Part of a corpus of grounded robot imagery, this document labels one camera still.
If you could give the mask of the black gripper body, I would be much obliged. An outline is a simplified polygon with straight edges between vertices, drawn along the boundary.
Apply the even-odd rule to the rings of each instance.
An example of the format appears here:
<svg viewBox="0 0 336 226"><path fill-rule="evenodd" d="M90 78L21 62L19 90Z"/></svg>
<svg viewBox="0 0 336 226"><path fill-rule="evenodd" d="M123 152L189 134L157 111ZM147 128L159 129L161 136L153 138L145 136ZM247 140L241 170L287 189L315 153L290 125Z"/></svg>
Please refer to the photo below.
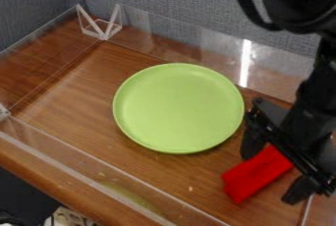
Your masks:
<svg viewBox="0 0 336 226"><path fill-rule="evenodd" d="M246 114L247 125L259 127L266 142L291 161L301 176L319 182L319 194L333 196L336 193L336 148L333 144L336 114L310 108L303 100L286 109L257 97Z"/></svg>

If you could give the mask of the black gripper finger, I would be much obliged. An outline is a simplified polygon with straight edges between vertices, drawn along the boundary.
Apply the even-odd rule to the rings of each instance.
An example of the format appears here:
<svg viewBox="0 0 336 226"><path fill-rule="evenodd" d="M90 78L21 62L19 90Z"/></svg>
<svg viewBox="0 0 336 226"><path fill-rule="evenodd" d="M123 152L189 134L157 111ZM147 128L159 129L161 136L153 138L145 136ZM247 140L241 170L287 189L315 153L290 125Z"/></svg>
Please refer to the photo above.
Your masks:
<svg viewBox="0 0 336 226"><path fill-rule="evenodd" d="M321 192L319 182L309 176L301 176L283 196L283 202L295 205Z"/></svg>
<svg viewBox="0 0 336 226"><path fill-rule="evenodd" d="M255 125L247 125L241 146L241 155L245 160L251 159L259 154L266 146L266 138L261 129Z"/></svg>

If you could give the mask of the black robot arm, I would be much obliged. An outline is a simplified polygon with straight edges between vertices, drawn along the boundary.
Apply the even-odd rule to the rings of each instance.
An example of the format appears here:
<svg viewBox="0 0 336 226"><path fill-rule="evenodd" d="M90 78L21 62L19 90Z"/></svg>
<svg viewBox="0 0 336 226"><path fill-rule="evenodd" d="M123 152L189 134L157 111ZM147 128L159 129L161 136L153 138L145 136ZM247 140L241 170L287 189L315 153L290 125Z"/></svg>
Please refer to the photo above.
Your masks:
<svg viewBox="0 0 336 226"><path fill-rule="evenodd" d="M297 204L336 194L336 0L238 0L251 22L270 31L321 35L315 64L286 109L257 98L246 114L241 154L253 158L271 144L301 172L283 196Z"/></svg>

